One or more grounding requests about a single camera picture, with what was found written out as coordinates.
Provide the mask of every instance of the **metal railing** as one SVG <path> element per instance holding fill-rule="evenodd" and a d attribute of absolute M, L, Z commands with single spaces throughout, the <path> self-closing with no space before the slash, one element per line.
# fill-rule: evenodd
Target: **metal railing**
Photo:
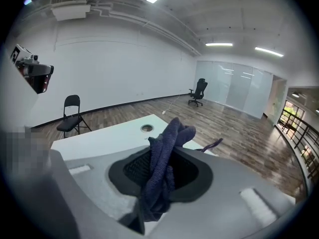
<path fill-rule="evenodd" d="M 319 132 L 285 109 L 281 113 L 278 125 L 303 158 L 308 170 L 304 175 L 315 184 L 319 179 Z"/>

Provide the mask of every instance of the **ceiling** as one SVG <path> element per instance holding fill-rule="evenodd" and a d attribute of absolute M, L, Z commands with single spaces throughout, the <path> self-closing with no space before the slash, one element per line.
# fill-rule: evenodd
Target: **ceiling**
<path fill-rule="evenodd" d="M 296 98 L 292 94 L 297 92 L 299 97 Z M 290 98 L 296 100 L 298 103 L 306 106 L 312 112 L 316 112 L 319 108 L 319 88 L 288 88 L 288 94 Z"/>
<path fill-rule="evenodd" d="M 260 46 L 283 53 L 280 59 L 285 61 L 302 58 L 302 20 L 288 0 L 158 0 L 154 4 L 145 0 L 89 0 L 91 6 L 108 2 L 114 3 L 116 11 L 160 25 L 199 54 L 212 51 L 205 46 L 207 42 L 232 42 L 233 49 Z M 23 17 L 31 16 L 24 19 L 23 26 L 28 20 L 42 22 L 53 17 L 48 4 L 49 0 L 33 0 L 25 6 Z"/>

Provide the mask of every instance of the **blue towel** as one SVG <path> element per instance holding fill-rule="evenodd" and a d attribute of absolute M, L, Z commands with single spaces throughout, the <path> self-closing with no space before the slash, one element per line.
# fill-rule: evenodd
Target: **blue towel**
<path fill-rule="evenodd" d="M 168 165 L 174 146 L 182 147 L 196 134 L 194 126 L 184 126 L 179 118 L 174 118 L 157 138 L 149 137 L 151 148 L 151 177 L 142 189 L 141 207 L 144 221 L 158 221 L 169 209 L 169 194 L 175 190 L 173 168 Z M 216 143 L 204 148 L 216 146 Z"/>

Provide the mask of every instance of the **office chair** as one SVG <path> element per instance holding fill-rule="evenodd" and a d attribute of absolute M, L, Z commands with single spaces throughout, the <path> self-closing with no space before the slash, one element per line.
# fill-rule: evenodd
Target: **office chair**
<path fill-rule="evenodd" d="M 68 106 L 77 106 L 78 107 L 78 114 L 73 116 L 70 115 L 69 117 L 65 115 L 65 108 Z M 83 121 L 86 126 L 80 126 L 80 122 Z M 86 124 L 82 116 L 80 115 L 80 98 L 78 95 L 71 95 L 68 96 L 64 101 L 64 108 L 63 108 L 63 122 L 56 128 L 58 131 L 63 132 L 63 136 L 65 137 L 65 132 L 69 132 L 72 129 L 75 129 L 78 134 L 80 134 L 80 127 L 87 127 L 90 131 L 92 131 L 89 126 Z"/>
<path fill-rule="evenodd" d="M 205 79 L 199 79 L 197 82 L 196 91 L 193 94 L 190 94 L 191 97 L 193 97 L 194 100 L 188 100 L 189 103 L 195 103 L 198 107 L 198 104 L 201 104 L 203 106 L 203 103 L 197 101 L 204 97 L 204 90 L 207 87 L 207 82 L 205 82 Z"/>
<path fill-rule="evenodd" d="M 200 79 L 198 80 L 198 82 L 205 82 L 205 79 L 204 79 L 204 78 L 200 78 Z M 189 94 L 189 95 L 192 95 L 194 90 L 191 90 L 191 89 L 189 89 L 189 90 L 190 90 L 190 93 L 188 93 L 188 94 Z"/>

